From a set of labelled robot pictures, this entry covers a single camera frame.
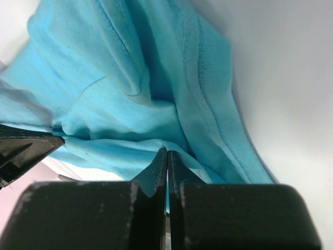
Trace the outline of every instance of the clothing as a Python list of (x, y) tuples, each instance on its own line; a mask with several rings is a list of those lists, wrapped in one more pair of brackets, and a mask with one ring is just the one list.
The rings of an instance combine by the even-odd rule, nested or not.
[(231, 92), (228, 40), (183, 0), (42, 0), (0, 73), (0, 123), (62, 136), (52, 157), (129, 180), (161, 147), (210, 183), (271, 183)]

